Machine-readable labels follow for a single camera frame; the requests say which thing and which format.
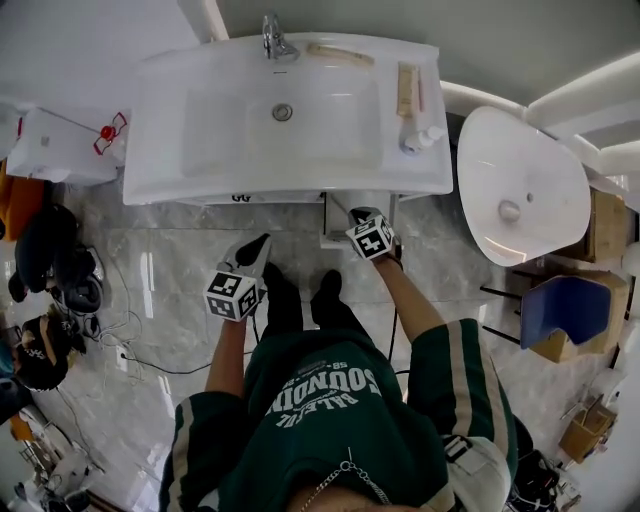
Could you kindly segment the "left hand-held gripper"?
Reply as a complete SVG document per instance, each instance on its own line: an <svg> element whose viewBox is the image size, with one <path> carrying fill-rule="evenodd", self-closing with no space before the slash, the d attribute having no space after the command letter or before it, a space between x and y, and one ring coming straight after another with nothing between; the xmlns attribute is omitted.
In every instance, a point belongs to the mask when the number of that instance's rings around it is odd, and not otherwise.
<svg viewBox="0 0 640 512"><path fill-rule="evenodd" d="M265 295L263 273L271 246L271 236L262 234L227 250L204 286L210 314L226 320L243 320L253 314Z"/></svg>

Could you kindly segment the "white drawer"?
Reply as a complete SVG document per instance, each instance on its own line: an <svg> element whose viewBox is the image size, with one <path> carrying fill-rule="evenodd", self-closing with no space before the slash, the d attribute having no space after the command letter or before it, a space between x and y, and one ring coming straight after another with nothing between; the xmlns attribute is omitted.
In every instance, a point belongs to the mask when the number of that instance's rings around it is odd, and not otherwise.
<svg viewBox="0 0 640 512"><path fill-rule="evenodd" d="M324 195L324 221L320 234L323 249L350 250L345 232L350 228L348 213L366 206L378 209L395 231L399 198L389 191L328 191Z"/></svg>

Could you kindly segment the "person's right forearm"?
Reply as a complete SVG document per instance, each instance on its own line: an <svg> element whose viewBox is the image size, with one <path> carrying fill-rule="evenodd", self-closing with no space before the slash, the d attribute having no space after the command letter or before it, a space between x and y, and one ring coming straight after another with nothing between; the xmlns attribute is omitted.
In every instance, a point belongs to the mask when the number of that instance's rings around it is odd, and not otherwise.
<svg viewBox="0 0 640 512"><path fill-rule="evenodd" d="M373 266L385 283L410 343L420 335L445 324L436 308L419 291L400 264L391 257L373 260Z"/></svg>

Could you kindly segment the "person's left forearm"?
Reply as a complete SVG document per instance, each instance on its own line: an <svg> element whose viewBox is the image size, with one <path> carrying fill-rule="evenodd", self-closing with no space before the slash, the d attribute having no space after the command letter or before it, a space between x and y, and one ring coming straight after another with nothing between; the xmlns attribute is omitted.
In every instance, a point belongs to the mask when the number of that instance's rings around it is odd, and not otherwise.
<svg viewBox="0 0 640 512"><path fill-rule="evenodd" d="M247 322L223 322L207 376L205 391L244 396L244 348Z"/></svg>

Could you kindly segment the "person's left leg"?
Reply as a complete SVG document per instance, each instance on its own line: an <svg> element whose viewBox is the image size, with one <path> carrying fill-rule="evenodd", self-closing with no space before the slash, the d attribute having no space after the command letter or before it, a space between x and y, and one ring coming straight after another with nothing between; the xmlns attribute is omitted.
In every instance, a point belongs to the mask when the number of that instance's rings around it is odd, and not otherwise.
<svg viewBox="0 0 640 512"><path fill-rule="evenodd" d="M302 302L299 289L282 271L269 262L264 269L267 289L267 326L262 338L301 332L304 329Z"/></svg>

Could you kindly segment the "person's leg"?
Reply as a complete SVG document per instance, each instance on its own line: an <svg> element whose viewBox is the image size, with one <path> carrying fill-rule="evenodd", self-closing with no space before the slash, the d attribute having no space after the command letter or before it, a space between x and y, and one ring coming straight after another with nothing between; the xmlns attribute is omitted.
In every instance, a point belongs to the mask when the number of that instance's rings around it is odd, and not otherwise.
<svg viewBox="0 0 640 512"><path fill-rule="evenodd" d="M269 262L264 269L267 289L267 326L262 338L301 332L304 329L302 302L299 289L282 271Z"/></svg>
<svg viewBox="0 0 640 512"><path fill-rule="evenodd" d="M341 298L342 276L338 270L329 270L321 279L313 296L311 314L320 329L350 329L368 337L368 333L350 307Z"/></svg>

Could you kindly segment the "person's right leg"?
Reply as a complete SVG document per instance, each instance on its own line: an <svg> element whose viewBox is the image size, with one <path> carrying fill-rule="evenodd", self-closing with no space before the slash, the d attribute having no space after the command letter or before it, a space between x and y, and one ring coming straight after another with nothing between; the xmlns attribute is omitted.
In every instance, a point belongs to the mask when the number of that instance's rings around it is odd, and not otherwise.
<svg viewBox="0 0 640 512"><path fill-rule="evenodd" d="M321 279L313 296L311 314L320 329L350 329L368 337L368 333L350 307L341 298L342 276L338 270L329 270Z"/></svg>

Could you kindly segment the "beige wooden comb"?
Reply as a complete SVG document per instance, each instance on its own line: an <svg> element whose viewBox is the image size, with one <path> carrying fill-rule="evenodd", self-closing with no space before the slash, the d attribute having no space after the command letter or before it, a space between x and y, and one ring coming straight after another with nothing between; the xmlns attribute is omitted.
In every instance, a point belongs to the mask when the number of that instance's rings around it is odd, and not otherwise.
<svg viewBox="0 0 640 512"><path fill-rule="evenodd" d="M336 59L359 67L373 67L375 65L375 59L371 56L334 46L309 43L306 50L309 55Z"/></svg>

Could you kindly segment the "person's green sweatshirt torso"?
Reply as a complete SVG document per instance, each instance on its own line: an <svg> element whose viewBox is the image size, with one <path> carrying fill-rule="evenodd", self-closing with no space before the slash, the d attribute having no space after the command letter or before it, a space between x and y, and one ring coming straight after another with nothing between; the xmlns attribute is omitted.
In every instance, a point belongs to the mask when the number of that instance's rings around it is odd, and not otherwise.
<svg viewBox="0 0 640 512"><path fill-rule="evenodd" d="M501 512L517 470L513 415L472 319L420 335L408 385L353 330L272 336L242 398L176 409L160 512L285 512L323 481L434 512Z"/></svg>

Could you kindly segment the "clear water jug red cap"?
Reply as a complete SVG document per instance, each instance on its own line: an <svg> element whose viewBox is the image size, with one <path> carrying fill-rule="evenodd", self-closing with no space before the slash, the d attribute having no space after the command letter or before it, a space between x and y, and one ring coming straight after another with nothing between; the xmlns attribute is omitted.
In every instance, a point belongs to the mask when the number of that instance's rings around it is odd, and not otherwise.
<svg viewBox="0 0 640 512"><path fill-rule="evenodd" d="M122 112L117 112L109 124L104 125L99 137L93 143L93 149L99 156L111 154L123 160L126 155L129 123Z"/></svg>

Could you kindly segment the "white box with red tag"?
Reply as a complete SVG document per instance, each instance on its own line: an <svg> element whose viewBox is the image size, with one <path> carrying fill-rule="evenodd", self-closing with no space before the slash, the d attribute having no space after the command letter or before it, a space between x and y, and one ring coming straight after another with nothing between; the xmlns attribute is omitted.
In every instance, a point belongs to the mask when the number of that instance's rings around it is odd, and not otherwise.
<svg viewBox="0 0 640 512"><path fill-rule="evenodd" d="M98 133L93 130L42 109L32 109L20 118L6 172L15 177L79 186L111 182L118 176L118 162L96 152L97 139Z"/></svg>

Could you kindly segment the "blue chair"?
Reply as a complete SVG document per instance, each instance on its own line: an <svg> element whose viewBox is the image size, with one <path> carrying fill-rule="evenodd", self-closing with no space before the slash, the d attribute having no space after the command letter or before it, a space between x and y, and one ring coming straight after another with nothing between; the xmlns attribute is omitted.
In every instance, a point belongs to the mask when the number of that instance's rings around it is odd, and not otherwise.
<svg viewBox="0 0 640 512"><path fill-rule="evenodd" d="M557 331L580 346L603 333L609 325L611 290L578 275L554 276L522 295L482 286L482 291L520 303L520 336L496 329L485 330L526 350L548 339Z"/></svg>

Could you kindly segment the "clear water jug red label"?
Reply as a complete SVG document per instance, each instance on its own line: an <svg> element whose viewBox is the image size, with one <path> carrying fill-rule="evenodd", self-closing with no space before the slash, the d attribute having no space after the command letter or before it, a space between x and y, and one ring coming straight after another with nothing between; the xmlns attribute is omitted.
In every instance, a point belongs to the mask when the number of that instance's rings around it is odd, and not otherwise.
<svg viewBox="0 0 640 512"><path fill-rule="evenodd" d="M22 116L15 112L0 112L0 160L5 159L14 148L19 135Z"/></svg>

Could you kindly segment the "small open cardboard box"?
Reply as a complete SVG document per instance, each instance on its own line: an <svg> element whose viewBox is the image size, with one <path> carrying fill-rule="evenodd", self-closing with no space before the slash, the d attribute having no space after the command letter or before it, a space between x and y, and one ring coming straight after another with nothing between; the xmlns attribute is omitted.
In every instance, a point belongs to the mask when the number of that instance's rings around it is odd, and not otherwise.
<svg viewBox="0 0 640 512"><path fill-rule="evenodd" d="M582 405L567 425L559 448L576 464L582 464L607 437L617 414L600 399Z"/></svg>

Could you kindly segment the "white tubular frame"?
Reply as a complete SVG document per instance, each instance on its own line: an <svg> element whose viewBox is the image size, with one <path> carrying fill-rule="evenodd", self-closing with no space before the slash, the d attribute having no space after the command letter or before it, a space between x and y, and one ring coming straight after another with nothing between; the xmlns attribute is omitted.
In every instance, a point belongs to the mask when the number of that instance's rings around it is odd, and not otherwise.
<svg viewBox="0 0 640 512"><path fill-rule="evenodd" d="M567 146L596 188L640 205L640 50L594 69L527 105L441 82L446 110L507 112Z"/></svg>

